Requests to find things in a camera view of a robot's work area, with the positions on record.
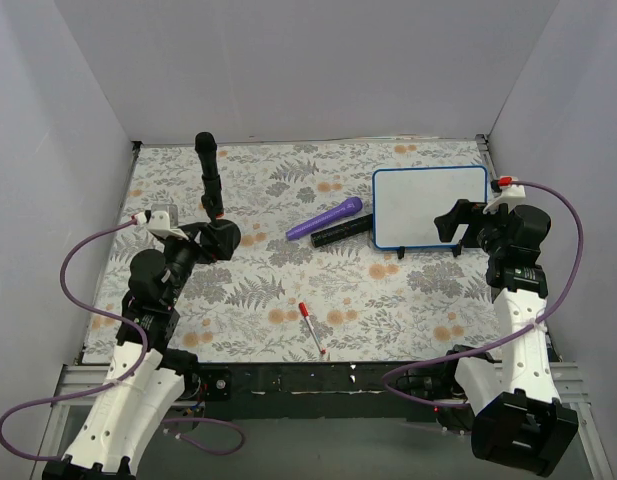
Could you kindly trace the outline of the blue framed whiteboard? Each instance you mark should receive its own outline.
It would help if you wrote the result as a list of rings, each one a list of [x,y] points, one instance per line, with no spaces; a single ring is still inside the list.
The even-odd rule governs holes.
[[[373,243],[380,250],[440,248],[434,219],[458,200],[485,202],[485,167],[385,168],[372,175]]]

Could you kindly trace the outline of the red whiteboard marker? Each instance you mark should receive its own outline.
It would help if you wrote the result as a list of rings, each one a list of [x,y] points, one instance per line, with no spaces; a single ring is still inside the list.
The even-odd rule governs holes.
[[[307,327],[309,329],[309,332],[310,332],[310,334],[311,334],[311,336],[312,336],[312,338],[313,338],[313,340],[315,342],[315,345],[316,345],[316,347],[317,347],[317,349],[319,351],[319,354],[320,355],[325,355],[326,354],[326,349],[323,347],[322,342],[321,342],[321,340],[320,340],[320,338],[319,338],[319,336],[318,336],[318,334],[317,334],[317,332],[316,332],[316,330],[314,328],[314,325],[313,325],[312,320],[311,320],[310,313],[309,313],[308,308],[307,308],[307,306],[306,306],[306,304],[304,302],[300,302],[299,303],[299,311],[300,311],[300,313],[301,313],[301,315],[302,315],[302,317],[303,317],[303,319],[304,319],[304,321],[305,321],[305,323],[306,323],[306,325],[307,325]]]

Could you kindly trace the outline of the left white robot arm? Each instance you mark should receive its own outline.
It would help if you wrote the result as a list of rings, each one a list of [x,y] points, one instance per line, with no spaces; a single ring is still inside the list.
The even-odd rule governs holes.
[[[194,268],[229,260],[238,226],[219,219],[154,231],[162,249],[135,254],[102,391],[62,458],[45,479],[133,479],[145,449],[173,402],[193,398],[204,382],[195,355],[170,348],[175,309]]]

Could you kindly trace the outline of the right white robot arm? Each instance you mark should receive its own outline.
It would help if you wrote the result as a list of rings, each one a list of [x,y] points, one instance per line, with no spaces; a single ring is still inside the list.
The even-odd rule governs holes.
[[[548,288],[537,260],[550,216],[528,205],[501,204],[490,212],[483,203],[460,199],[434,224],[443,242],[465,226],[457,246],[487,254],[486,282],[507,340],[499,368],[485,353],[464,357],[441,371],[441,387],[452,397],[467,396],[475,457],[548,477],[578,430],[576,412],[563,405],[554,384],[539,320]]]

